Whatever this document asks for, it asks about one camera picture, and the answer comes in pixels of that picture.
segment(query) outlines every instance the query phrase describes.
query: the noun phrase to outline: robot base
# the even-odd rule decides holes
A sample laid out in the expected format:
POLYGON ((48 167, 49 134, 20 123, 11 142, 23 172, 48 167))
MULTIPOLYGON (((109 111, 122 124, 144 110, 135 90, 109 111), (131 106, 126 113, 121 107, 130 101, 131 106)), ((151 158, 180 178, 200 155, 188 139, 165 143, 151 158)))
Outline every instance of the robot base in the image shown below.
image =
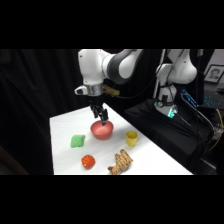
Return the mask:
POLYGON ((177 113, 177 106, 176 105, 172 105, 172 106, 163 106, 163 107, 159 107, 157 105, 157 103, 154 104, 156 110, 158 110, 160 113, 164 114, 165 116, 169 117, 169 118, 173 118, 177 113))

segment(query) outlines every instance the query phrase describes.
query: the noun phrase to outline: green light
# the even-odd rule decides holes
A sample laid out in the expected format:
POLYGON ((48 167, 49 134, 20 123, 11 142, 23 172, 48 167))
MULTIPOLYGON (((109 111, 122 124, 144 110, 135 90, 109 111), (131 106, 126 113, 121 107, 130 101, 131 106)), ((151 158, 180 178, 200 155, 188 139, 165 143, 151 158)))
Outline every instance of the green light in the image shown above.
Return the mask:
POLYGON ((173 108, 170 109, 168 117, 173 118, 175 116, 174 112, 173 112, 173 108))
POLYGON ((170 115, 171 115, 171 112, 172 112, 172 108, 170 109, 170 112, 169 112, 169 114, 168 114, 168 117, 171 117, 170 115))

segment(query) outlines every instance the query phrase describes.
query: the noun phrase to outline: black cable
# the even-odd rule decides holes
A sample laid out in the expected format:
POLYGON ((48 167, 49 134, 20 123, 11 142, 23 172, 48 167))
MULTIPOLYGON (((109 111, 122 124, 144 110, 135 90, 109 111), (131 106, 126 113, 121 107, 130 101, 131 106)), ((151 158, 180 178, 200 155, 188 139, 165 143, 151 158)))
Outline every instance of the black cable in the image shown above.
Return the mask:
POLYGON ((127 100, 129 100, 129 99, 136 98, 136 97, 140 96, 142 93, 144 93, 144 92, 149 88, 149 86, 152 84, 152 82, 157 78, 157 74, 160 72, 161 67, 162 67, 164 61, 167 59, 169 53, 170 53, 170 50, 167 52, 166 56, 164 57, 163 62, 161 63, 161 65, 160 65, 158 71, 156 72, 155 77, 151 80, 151 82, 146 86, 146 88, 145 88, 141 93, 139 93, 139 94, 137 94, 137 95, 135 95, 135 96, 132 96, 132 97, 122 97, 122 96, 115 96, 115 97, 116 97, 116 98, 119 98, 119 99, 127 99, 127 100))

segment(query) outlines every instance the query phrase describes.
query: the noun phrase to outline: green toy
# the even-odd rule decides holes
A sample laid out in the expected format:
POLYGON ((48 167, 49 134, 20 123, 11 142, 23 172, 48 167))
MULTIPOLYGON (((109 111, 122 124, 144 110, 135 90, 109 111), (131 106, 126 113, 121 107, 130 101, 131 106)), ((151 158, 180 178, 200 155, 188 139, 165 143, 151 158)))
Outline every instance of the green toy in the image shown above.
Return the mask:
POLYGON ((72 137, 71 148, 83 147, 85 141, 85 135, 75 135, 72 137))

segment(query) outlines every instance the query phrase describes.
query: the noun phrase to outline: toy food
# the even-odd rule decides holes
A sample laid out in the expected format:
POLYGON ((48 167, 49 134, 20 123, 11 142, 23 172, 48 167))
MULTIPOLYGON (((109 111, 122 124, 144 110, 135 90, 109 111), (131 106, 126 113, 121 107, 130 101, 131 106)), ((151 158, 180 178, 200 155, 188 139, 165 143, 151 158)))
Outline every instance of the toy food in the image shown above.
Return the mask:
POLYGON ((87 156, 82 158, 82 165, 86 169, 92 168, 95 165, 95 163, 96 163, 95 159, 90 155, 87 155, 87 156))
POLYGON ((121 155, 115 155, 116 165, 114 167, 108 168, 112 175, 118 175, 122 170, 126 169, 133 162, 125 150, 122 149, 120 152, 121 155))

